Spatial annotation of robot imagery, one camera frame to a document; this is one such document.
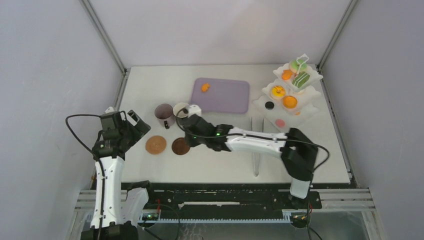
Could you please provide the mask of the woven rattan coaster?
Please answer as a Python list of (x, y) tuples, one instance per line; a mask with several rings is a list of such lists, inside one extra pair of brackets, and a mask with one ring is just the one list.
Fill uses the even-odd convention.
[(161, 154), (167, 147), (167, 141), (163, 136), (154, 135), (145, 143), (145, 150), (152, 155)]

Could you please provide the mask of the dark wooden round coaster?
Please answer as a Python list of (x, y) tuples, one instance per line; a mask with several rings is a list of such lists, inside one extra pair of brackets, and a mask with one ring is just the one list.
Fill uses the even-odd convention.
[(190, 147), (186, 144), (183, 137), (175, 139), (171, 145), (171, 149), (174, 154), (182, 156), (190, 151)]

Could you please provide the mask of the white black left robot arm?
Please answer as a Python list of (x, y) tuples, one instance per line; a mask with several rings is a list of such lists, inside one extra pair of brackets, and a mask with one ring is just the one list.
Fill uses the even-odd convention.
[(153, 207), (157, 196), (147, 189), (149, 181), (144, 181), (127, 190), (122, 201), (122, 173), (126, 152), (151, 127), (133, 110), (119, 112), (113, 107), (100, 115), (100, 122), (102, 139), (92, 148), (97, 174), (95, 206), (90, 227), (80, 234), (80, 239), (137, 240), (143, 208)]

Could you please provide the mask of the yellow frosted donut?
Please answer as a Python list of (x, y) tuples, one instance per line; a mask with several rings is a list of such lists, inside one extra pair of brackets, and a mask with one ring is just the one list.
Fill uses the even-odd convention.
[(275, 85), (270, 90), (270, 97), (274, 100), (282, 100), (286, 96), (286, 90), (281, 85)]

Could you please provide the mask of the black sandwich cookie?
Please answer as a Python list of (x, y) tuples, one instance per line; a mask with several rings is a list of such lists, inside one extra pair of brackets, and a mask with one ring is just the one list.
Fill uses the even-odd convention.
[(274, 107), (275, 107), (275, 104), (274, 104), (272, 101), (267, 101), (267, 102), (264, 104), (264, 106), (265, 106), (265, 108), (266, 108), (267, 110), (273, 110), (273, 109), (274, 109)]

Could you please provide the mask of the purple mug black handle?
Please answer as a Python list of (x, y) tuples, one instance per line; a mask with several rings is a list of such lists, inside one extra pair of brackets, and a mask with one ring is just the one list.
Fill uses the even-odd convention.
[(159, 121), (160, 125), (167, 130), (176, 122), (173, 107), (167, 103), (158, 105), (154, 110), (154, 116)]

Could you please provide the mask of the orange bear cookie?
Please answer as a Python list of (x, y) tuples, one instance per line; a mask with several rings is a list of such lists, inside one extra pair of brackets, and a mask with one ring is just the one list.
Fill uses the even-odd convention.
[(285, 70), (282, 72), (281, 78), (282, 78), (284, 81), (287, 81), (287, 80), (289, 80), (289, 79), (290, 79), (293, 75), (294, 75), (294, 72), (293, 72), (293, 71), (291, 71), (290, 69), (285, 69)]

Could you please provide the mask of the orange egg tart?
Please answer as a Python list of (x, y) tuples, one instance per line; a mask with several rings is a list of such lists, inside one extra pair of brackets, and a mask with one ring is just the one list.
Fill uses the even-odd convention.
[(282, 99), (282, 104), (287, 109), (294, 109), (298, 105), (298, 100), (292, 95), (287, 95)]

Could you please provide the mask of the pink macaron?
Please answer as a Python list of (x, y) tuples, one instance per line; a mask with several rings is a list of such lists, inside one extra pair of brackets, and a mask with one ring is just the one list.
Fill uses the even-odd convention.
[(284, 120), (282, 120), (282, 119), (277, 119), (277, 120), (275, 121), (275, 125), (276, 125), (278, 128), (283, 128), (283, 127), (285, 127), (286, 123), (285, 123), (285, 121), (284, 121)]

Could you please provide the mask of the steel white serving tongs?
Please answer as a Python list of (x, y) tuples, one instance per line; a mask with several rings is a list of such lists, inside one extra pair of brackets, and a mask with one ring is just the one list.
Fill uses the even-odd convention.
[[(254, 132), (264, 132), (265, 127), (265, 119), (264, 118), (254, 118), (251, 117), (250, 119), (250, 130)], [(260, 164), (261, 164), (261, 154), (253, 152), (251, 154), (252, 156), (252, 166), (253, 166), (253, 175), (255, 177), (259, 176), (260, 172)]]

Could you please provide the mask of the green striped cake slice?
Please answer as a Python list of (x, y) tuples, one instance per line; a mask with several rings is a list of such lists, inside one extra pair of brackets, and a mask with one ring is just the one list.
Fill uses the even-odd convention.
[(310, 79), (311, 75), (307, 72), (300, 72), (292, 81), (292, 84), (297, 87), (301, 88), (305, 83), (307, 83)]

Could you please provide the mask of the white three tier stand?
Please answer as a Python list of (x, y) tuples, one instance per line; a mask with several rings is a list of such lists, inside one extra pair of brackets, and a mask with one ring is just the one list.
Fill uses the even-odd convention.
[[(262, 88), (262, 95), (258, 99), (252, 101), (253, 106), (255, 106), (256, 109), (263, 114), (264, 118), (281, 132), (287, 132), (289, 128), (298, 128), (306, 120), (319, 112), (319, 109), (313, 105), (313, 101), (320, 97), (321, 93), (313, 87), (313, 84), (320, 81), (323, 76), (319, 74), (317, 70), (314, 70), (308, 65), (310, 58), (305, 53), (294, 60), (298, 59), (302, 59), (307, 63), (307, 68), (304, 72), (310, 75), (308, 82), (306, 82), (301, 88), (294, 86), (292, 81), (299, 73), (294, 73), (289, 80), (282, 79), (282, 73), (284, 70), (289, 69), (289, 63), (293, 61), (291, 60), (289, 63), (286, 63), (273, 71), (276, 79), (269, 83), (266, 87)], [(273, 86), (282, 86), (286, 91), (285, 96), (295, 97), (298, 101), (296, 108), (287, 109), (283, 106), (282, 99), (272, 99), (270, 96), (270, 90)], [(265, 103), (269, 101), (274, 103), (274, 108), (272, 110), (265, 108)], [(275, 124), (277, 119), (284, 120), (285, 127), (277, 127)]]

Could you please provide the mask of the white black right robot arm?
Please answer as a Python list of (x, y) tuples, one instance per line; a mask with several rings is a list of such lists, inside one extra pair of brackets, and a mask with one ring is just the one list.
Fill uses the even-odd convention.
[(204, 145), (215, 152), (252, 152), (280, 159), (291, 177), (289, 203), (302, 208), (309, 201), (319, 147), (299, 129), (283, 133), (265, 133), (234, 127), (213, 125), (196, 114), (179, 124), (189, 147)]

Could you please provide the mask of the black mug white inside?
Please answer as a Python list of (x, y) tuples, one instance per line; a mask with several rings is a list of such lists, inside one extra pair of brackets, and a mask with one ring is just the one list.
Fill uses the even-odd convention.
[(184, 120), (188, 117), (188, 110), (186, 109), (188, 106), (188, 103), (180, 102), (173, 107), (176, 122), (180, 125), (183, 125)]

